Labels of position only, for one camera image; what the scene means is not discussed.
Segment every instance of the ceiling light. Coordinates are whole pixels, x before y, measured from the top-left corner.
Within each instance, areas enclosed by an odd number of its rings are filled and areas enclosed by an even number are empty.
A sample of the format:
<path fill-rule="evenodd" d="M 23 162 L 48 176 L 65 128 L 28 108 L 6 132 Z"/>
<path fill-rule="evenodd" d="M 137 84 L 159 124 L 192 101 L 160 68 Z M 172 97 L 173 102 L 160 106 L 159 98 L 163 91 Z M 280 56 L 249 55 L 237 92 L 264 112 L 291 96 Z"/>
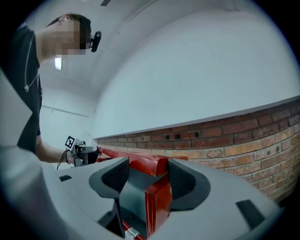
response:
<path fill-rule="evenodd" d="M 62 69 L 62 57 L 55 58 L 55 68 L 58 70 Z"/>

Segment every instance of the white wall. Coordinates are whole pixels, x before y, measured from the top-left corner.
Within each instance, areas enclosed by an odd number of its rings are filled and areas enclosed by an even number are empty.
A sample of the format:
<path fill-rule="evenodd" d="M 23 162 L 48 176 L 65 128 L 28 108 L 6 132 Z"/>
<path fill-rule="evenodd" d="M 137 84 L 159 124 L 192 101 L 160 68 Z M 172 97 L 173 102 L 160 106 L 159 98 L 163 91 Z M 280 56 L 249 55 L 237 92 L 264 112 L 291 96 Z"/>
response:
<path fill-rule="evenodd" d="M 48 75 L 41 75 L 43 101 L 40 130 L 43 141 L 65 149 L 68 136 L 96 144 L 91 138 L 97 95 L 68 82 L 50 85 Z"/>
<path fill-rule="evenodd" d="M 125 61 L 99 98 L 93 137 L 245 113 L 300 95 L 299 76 L 268 19 L 195 13 L 152 34 Z"/>

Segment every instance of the hand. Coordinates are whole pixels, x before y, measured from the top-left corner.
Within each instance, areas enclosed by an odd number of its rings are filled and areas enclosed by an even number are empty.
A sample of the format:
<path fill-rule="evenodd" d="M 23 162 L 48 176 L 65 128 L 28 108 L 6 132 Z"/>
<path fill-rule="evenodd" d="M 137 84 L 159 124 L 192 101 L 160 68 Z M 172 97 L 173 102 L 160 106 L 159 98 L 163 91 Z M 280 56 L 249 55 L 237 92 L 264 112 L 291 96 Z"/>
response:
<path fill-rule="evenodd" d="M 67 161 L 71 164 L 74 164 L 74 158 L 72 157 L 72 154 L 70 151 L 67 152 Z"/>

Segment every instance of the cable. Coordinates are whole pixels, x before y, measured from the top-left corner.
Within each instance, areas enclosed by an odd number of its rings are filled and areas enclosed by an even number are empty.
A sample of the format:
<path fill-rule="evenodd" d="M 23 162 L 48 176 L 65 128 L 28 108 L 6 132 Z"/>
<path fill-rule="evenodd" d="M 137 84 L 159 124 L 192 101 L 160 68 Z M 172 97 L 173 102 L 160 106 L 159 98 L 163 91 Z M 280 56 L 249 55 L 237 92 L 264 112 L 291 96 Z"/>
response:
<path fill-rule="evenodd" d="M 66 160 L 66 162 L 67 162 L 68 164 L 70 164 L 70 163 L 68 162 L 68 160 L 67 160 L 67 153 L 68 153 L 68 151 L 70 151 L 70 150 L 66 148 L 66 150 L 62 153 L 62 155 L 61 155 L 61 157 L 60 157 L 60 160 L 59 160 L 59 162 L 57 163 L 57 168 L 56 168 L 56 170 L 58 170 L 59 166 L 61 165 L 61 163 L 62 163 L 62 161 L 63 161 L 64 159 Z"/>

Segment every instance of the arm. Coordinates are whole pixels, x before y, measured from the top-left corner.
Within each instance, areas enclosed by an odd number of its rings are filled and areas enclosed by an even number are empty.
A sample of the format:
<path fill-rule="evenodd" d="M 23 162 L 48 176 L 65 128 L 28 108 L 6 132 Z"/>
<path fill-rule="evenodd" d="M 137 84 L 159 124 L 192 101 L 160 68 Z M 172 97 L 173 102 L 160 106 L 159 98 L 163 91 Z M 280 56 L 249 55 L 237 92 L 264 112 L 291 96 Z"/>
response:
<path fill-rule="evenodd" d="M 43 142 L 41 135 L 37 136 L 36 155 L 41 161 L 57 163 L 60 160 L 63 152 L 64 150 L 53 148 L 47 143 Z M 67 160 L 74 164 L 74 159 L 72 158 L 70 152 L 67 153 Z"/>

